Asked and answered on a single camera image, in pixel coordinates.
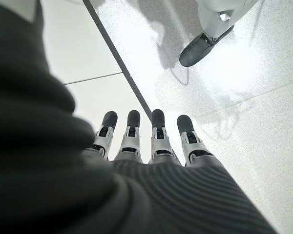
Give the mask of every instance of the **dark floor strip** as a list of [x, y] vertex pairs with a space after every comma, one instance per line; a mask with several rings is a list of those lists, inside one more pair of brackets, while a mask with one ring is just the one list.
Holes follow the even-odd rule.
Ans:
[[117, 49], [115, 48], [111, 38], [107, 34], [107, 32], [106, 32], [101, 20], [99, 19], [96, 11], [93, 8], [90, 0], [83, 0], [83, 1], [84, 1], [84, 4], [85, 4], [88, 12], [90, 13], [92, 19], [94, 20], [95, 24], [97, 25], [100, 33], [102, 34], [105, 42], [107, 43], [109, 49], [111, 50], [114, 58], [116, 59], [119, 67], [121, 68], [124, 76], [126, 77], [130, 87], [132, 88], [132, 90], [135, 93], [137, 99], [139, 100], [140, 104], [142, 105], [144, 111], [146, 112], [146, 115], [151, 120], [152, 111], [150, 110], [149, 106], [147, 105], [147, 102], [145, 101], [145, 99], [143, 98], [142, 94], [140, 93], [136, 83], [133, 81], [129, 71], [127, 70], [127, 68], [126, 68], [121, 56], [119, 55]]

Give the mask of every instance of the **robotic hand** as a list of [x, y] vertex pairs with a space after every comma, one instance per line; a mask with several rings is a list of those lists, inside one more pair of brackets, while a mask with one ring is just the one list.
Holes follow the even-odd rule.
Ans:
[[[101, 127], [96, 134], [92, 147], [85, 150], [86, 155], [90, 155], [91, 152], [95, 151], [105, 160], [108, 160], [108, 151], [112, 143], [116, 122], [117, 114], [115, 112], [110, 111], [106, 113]], [[197, 136], [191, 119], [188, 116], [179, 116], [177, 125], [187, 167], [200, 167], [208, 165], [217, 165], [222, 167], [222, 164], [210, 151], [206, 149], [202, 140]], [[142, 163], [139, 126], [139, 112], [135, 110], [129, 112], [127, 118], [127, 128], [114, 161], [127, 159]], [[169, 142], [169, 137], [165, 128], [165, 117], [161, 110], [154, 110], [152, 113], [151, 160], [149, 164], [156, 163], [172, 163], [181, 165]]]
[[197, 0], [203, 33], [181, 53], [179, 61], [190, 67], [204, 58], [258, 0]]

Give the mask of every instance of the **white tiled floor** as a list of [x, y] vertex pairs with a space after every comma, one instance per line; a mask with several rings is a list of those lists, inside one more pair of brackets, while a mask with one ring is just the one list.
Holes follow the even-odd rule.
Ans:
[[122, 72], [82, 0], [41, 3], [44, 47], [55, 77], [66, 84]]

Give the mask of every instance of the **tile grout line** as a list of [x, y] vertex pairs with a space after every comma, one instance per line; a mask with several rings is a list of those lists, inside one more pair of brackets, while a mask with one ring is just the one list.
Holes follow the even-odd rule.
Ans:
[[290, 85], [290, 84], [293, 84], [293, 81], [291, 81], [291, 82], [289, 82], [289, 83], [287, 83], [287, 84], [281, 85], [281, 86], [279, 86], [279, 87], [277, 87], [277, 88], [271, 89], [271, 90], [269, 90], [269, 91], [263, 92], [263, 93], [261, 93], [261, 94], [257, 94], [257, 95], [255, 95], [255, 96], [249, 97], [249, 98], [247, 98], [247, 99], [245, 99], [245, 100], [238, 101], [238, 102], [236, 102], [235, 104], [232, 104], [232, 105], [230, 105], [230, 106], [226, 106], [226, 107], [224, 107], [224, 108], [222, 108], [222, 109], [220, 109], [220, 110], [213, 111], [213, 112], [207, 113], [207, 114], [205, 114], [205, 115], [199, 116], [198, 118], [206, 117], [206, 116], [211, 115], [211, 114], [215, 114], [215, 113], [217, 113], [217, 112], [219, 112], [219, 111], [223, 111], [223, 110], [225, 110], [225, 109], [227, 109], [227, 108], [230, 108], [230, 107], [232, 107], [232, 106], [235, 106], [235, 105], [241, 104], [242, 102], [245, 102], [245, 101], [251, 100], [251, 99], [256, 98], [256, 97], [258, 97], [258, 96], [261, 96], [261, 95], [264, 95], [264, 94], [268, 94], [268, 93], [270, 93], [270, 92], [272, 92], [272, 91], [275, 91], [275, 90], [281, 89], [281, 88], [286, 87], [286, 86], [288, 86], [288, 85]]
[[109, 47], [110, 51], [112, 52], [112, 55], [114, 56], [116, 62], [118, 63], [120, 69], [122, 70], [127, 82], [129, 83], [133, 93], [136, 95], [138, 101], [140, 102], [143, 110], [145, 111], [147, 117], [151, 120], [151, 115], [152, 115], [152, 111], [150, 109], [150, 107], [148, 106], [146, 100], [144, 99], [144, 97], [142, 96], [140, 90], [138, 89], [135, 81], [133, 80], [133, 78], [131, 77], [130, 72], [128, 71], [124, 61], [122, 60], [120, 54], [118, 53], [115, 45], [113, 44], [111, 38], [109, 37], [106, 29], [104, 28], [101, 20], [99, 19], [99, 16], [97, 15], [94, 7], [92, 6], [90, 0], [83, 0], [90, 16], [92, 17], [94, 23], [97, 25], [103, 39], [105, 40], [107, 46]]
[[117, 75], [117, 74], [122, 74], [122, 72], [117, 72], [117, 73], [113, 73], [113, 74], [109, 74], [109, 75], [104, 75], [104, 76], [100, 76], [100, 77], [89, 78], [89, 79], [83, 79], [83, 80], [79, 80], [79, 81], [73, 81], [73, 82], [70, 82], [70, 83], [66, 83], [64, 85], [76, 84], [76, 83], [80, 83], [80, 82], [83, 82], [83, 81], [88, 81], [88, 80], [98, 79], [98, 78], [103, 78], [103, 77], [109, 77], [109, 76], [113, 76], [113, 75]]

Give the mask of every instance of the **floor tile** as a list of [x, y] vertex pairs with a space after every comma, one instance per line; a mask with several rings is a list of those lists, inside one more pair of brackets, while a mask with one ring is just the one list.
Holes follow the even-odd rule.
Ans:
[[[176, 127], [182, 113], [164, 111], [184, 163]], [[265, 217], [280, 233], [293, 234], [293, 83], [204, 117], [189, 116], [206, 147]]]
[[151, 109], [206, 115], [293, 81], [293, 0], [261, 0], [195, 66], [195, 0], [91, 0]]
[[87, 120], [98, 130], [108, 111], [115, 111], [118, 121], [113, 135], [109, 159], [114, 159], [127, 127], [127, 115], [137, 110], [141, 116], [141, 156], [148, 162], [151, 156], [151, 123], [123, 74], [97, 78], [67, 85], [73, 94], [77, 109], [75, 115]]
[[61, 82], [121, 72], [81, 0], [42, 0], [42, 7], [46, 56]]

